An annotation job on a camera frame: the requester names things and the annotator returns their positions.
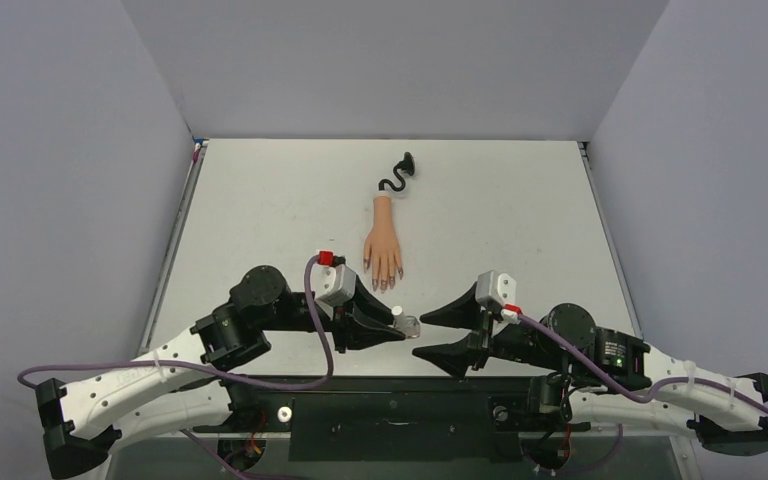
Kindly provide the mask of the clear nail polish bottle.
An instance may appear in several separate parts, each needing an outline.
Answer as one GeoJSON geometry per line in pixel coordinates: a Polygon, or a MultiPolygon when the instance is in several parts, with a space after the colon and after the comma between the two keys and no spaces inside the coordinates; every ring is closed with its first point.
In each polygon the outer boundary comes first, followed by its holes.
{"type": "Polygon", "coordinates": [[[421,335],[421,324],[416,317],[405,316],[394,320],[393,328],[402,333],[406,339],[418,338],[421,335]]]}

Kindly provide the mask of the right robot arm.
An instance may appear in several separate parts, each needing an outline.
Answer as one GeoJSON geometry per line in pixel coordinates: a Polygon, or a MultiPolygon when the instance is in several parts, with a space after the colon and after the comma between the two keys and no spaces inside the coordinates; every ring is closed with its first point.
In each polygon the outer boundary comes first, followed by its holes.
{"type": "Polygon", "coordinates": [[[534,320],[516,305],[515,294],[509,275],[481,275],[457,300],[420,317],[424,325],[464,329],[466,337],[418,347],[414,356],[458,379],[489,359],[547,370],[523,402],[526,418],[538,427],[556,420],[646,426],[694,438],[723,455],[768,453],[767,374],[711,372],[599,327],[573,303],[534,320]]]}

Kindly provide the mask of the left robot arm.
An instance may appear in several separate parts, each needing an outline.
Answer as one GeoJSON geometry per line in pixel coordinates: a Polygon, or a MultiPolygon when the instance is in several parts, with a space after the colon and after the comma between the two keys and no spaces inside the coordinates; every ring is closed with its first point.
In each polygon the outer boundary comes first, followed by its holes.
{"type": "Polygon", "coordinates": [[[254,267],[225,303],[161,346],[94,367],[84,380],[35,385],[51,476],[82,475],[114,451],[157,435],[224,422],[251,427],[258,402],[231,389],[247,382],[241,366],[269,352],[270,331],[317,334],[328,369],[338,353],[419,334],[414,317],[376,299],[340,260],[326,265],[325,276],[321,293],[294,292],[277,268],[254,267]]]}

